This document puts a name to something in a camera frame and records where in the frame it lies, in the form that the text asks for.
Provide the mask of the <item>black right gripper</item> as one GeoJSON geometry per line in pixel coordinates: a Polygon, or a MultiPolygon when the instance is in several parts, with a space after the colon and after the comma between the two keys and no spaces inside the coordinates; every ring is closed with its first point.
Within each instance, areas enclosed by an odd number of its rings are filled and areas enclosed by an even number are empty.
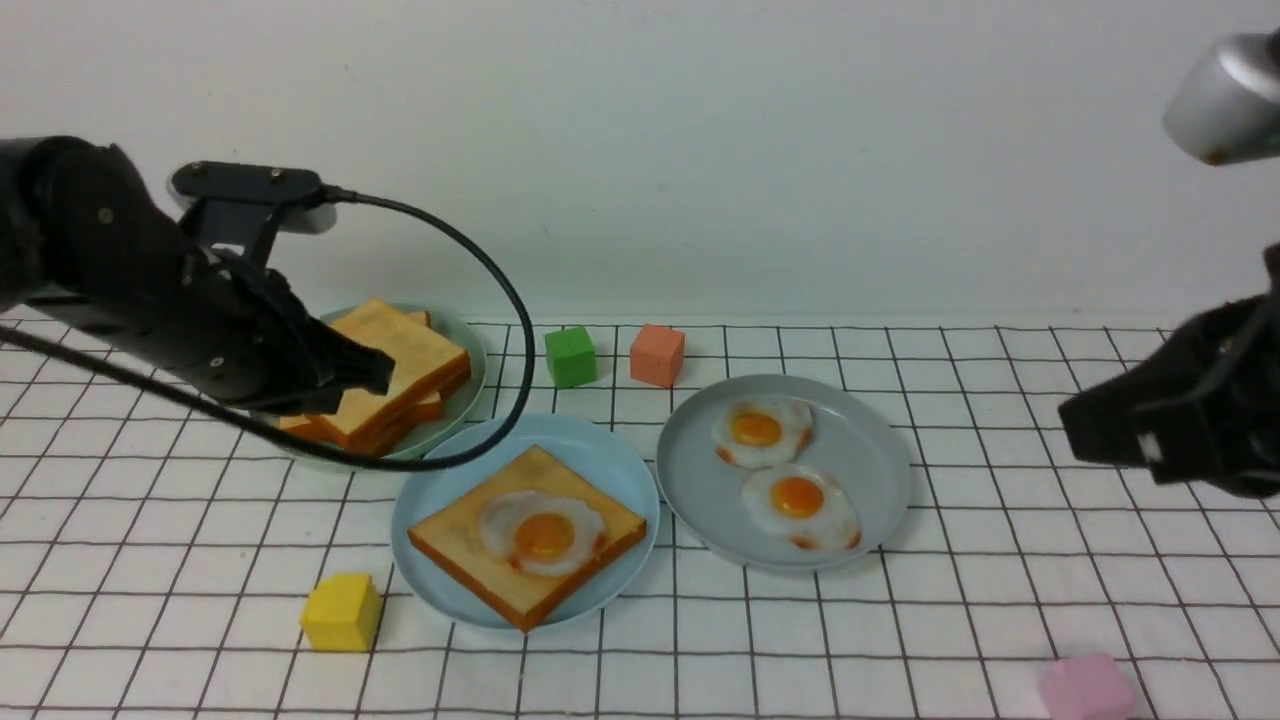
{"type": "Polygon", "coordinates": [[[1279,492],[1279,249],[1270,288],[1181,323],[1134,368],[1059,406],[1084,462],[1144,468],[1243,498],[1279,492]]]}

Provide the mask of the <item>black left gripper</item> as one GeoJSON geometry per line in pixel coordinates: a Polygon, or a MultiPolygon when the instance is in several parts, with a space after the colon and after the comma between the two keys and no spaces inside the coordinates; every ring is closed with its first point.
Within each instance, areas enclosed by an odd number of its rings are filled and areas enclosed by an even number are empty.
{"type": "Polygon", "coordinates": [[[296,415],[348,389],[388,392],[388,354],[312,318],[278,270],[201,246],[179,219],[116,145],[28,138],[26,305],[238,410],[296,415]]]}

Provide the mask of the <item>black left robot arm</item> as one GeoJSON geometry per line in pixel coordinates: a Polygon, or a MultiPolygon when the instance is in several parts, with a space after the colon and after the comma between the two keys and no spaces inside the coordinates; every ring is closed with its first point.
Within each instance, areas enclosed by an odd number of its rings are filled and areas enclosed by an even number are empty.
{"type": "Polygon", "coordinates": [[[268,265],[280,232],[337,213],[315,172],[193,161],[170,178],[179,218],[116,145],[3,142],[3,307],[19,305],[230,407],[329,414],[387,392],[394,361],[312,316],[268,265]]]}

